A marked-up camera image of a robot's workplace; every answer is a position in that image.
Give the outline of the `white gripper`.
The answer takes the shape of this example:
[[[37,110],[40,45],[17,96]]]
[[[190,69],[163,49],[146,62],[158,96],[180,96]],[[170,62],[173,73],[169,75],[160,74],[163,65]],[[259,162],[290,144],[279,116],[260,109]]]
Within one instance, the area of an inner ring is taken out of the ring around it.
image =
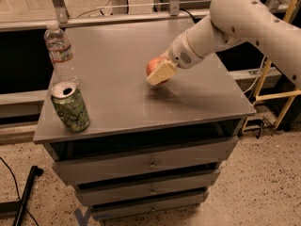
[[[161,54],[162,61],[151,71],[147,77],[150,85],[159,85],[177,73],[177,67],[181,69],[190,69],[202,60],[190,47],[187,33],[179,35],[170,46]]]

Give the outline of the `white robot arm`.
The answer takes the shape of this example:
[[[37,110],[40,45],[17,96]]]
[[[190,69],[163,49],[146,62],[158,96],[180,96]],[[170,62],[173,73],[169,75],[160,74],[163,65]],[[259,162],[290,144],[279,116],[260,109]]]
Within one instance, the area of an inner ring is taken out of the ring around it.
[[[147,77],[155,86],[179,68],[248,42],[301,88],[301,28],[280,20],[260,0],[212,0],[210,13],[182,32]]]

